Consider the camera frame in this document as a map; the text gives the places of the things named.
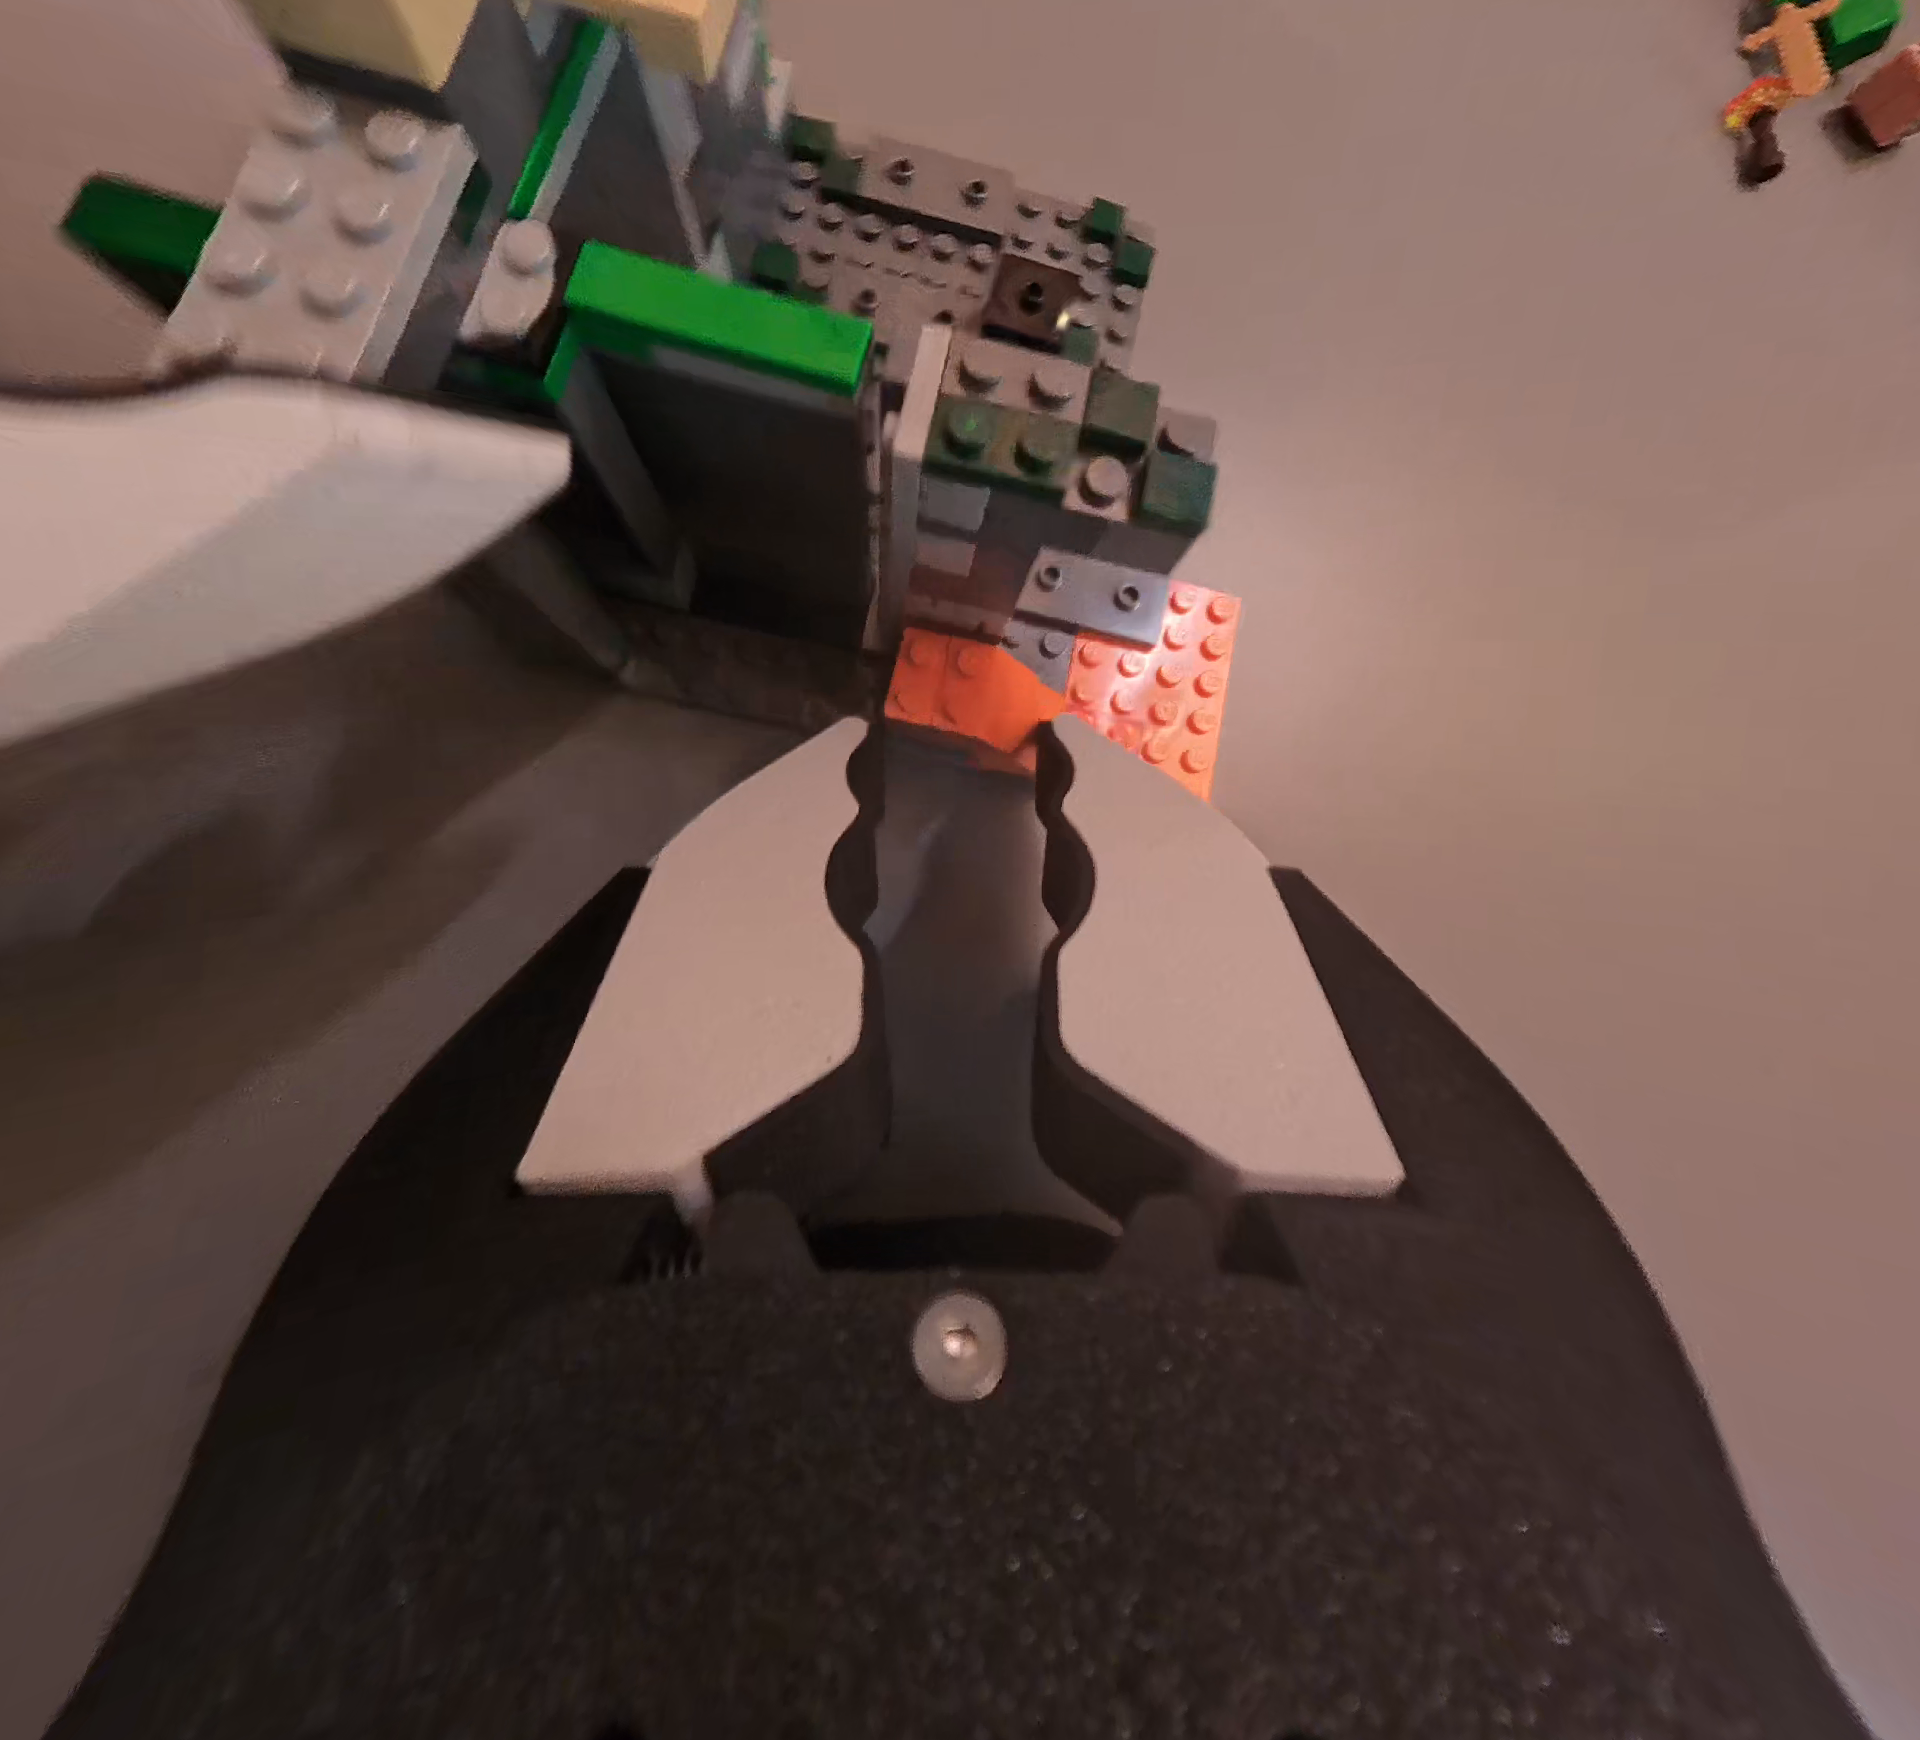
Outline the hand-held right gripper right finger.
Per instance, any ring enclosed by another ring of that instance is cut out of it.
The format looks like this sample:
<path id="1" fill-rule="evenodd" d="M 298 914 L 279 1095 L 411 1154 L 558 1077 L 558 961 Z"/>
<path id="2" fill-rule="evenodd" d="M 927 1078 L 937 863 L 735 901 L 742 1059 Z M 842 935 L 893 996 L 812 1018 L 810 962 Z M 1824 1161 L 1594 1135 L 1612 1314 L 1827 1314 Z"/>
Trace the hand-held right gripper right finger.
<path id="1" fill-rule="evenodd" d="M 1393 1201 L 1402 1157 L 1260 849 L 1076 716 L 1042 732 L 1037 813 L 1045 1165 L 1116 1223 Z"/>

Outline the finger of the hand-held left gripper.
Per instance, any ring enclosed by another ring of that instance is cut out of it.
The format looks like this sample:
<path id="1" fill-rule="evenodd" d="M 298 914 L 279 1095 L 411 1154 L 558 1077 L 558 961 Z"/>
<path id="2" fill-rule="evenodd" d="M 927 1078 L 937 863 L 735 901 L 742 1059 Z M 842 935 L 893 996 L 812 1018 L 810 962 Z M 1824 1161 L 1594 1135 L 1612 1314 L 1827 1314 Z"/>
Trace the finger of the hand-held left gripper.
<path id="1" fill-rule="evenodd" d="M 339 382 L 6 392 L 5 746 L 379 617 L 569 473 L 562 432 Z"/>

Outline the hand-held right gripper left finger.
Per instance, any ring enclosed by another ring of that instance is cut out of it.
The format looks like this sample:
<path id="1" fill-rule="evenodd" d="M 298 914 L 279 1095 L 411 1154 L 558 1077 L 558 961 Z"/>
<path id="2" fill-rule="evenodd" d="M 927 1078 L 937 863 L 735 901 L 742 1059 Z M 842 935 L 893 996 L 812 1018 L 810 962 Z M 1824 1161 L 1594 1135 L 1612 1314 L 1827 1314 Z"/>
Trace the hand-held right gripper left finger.
<path id="1" fill-rule="evenodd" d="M 528 1197 L 740 1194 L 798 1221 L 893 1127 L 878 956 L 883 748 L 850 716 L 758 769 L 647 868 L 514 1172 Z"/>

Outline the grey tan lego building model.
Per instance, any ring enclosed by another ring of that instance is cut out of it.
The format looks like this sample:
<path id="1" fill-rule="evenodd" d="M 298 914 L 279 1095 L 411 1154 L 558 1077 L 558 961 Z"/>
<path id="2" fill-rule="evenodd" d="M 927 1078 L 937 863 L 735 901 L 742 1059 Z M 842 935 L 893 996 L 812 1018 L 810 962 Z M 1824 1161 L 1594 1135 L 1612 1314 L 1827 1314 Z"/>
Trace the grey tan lego building model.
<path id="1" fill-rule="evenodd" d="M 764 0 L 233 3 L 285 84 L 222 207 L 96 177 L 62 218 L 156 308 L 158 378 L 564 435 L 482 587 L 643 690 L 871 718 L 924 627 L 1210 798 L 1219 431 L 1130 371 L 1122 204 L 806 116 Z"/>

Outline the grey desk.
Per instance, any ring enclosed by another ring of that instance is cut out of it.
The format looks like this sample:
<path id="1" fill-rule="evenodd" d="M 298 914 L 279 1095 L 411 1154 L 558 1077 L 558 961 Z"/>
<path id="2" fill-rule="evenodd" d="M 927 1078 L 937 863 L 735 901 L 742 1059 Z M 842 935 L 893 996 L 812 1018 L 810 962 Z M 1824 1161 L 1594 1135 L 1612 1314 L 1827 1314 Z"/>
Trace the grey desk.
<path id="1" fill-rule="evenodd" d="M 809 111 L 1156 231 L 1217 801 L 1584 1168 L 1916 1737 L 1914 152 L 1740 193 L 1740 0 L 769 7 Z M 377 1107 L 776 748 L 429 592 L 5 757 L 5 1737 Z"/>

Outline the lego torch piece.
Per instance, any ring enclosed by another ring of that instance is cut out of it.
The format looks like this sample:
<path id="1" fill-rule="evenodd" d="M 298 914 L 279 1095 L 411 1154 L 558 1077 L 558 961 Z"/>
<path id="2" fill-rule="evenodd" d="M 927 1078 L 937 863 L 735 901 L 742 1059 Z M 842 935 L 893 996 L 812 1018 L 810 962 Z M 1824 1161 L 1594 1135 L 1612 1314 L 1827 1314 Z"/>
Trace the lego torch piece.
<path id="1" fill-rule="evenodd" d="M 1735 145 L 1736 185 L 1759 190 L 1787 171 L 1778 123 L 1798 95 L 1785 72 L 1765 72 L 1720 111 L 1720 129 Z"/>

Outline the brown lego block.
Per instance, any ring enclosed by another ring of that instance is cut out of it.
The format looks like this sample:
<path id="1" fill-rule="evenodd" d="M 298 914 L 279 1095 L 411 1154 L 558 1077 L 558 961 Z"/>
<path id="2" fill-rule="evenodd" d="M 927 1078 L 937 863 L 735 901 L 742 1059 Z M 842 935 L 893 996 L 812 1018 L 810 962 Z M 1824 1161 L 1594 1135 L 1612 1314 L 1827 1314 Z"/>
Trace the brown lego block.
<path id="1" fill-rule="evenodd" d="M 1846 134 L 1874 152 L 1900 149 L 1920 125 L 1920 46 L 1909 43 L 1860 78 L 1841 109 Z"/>

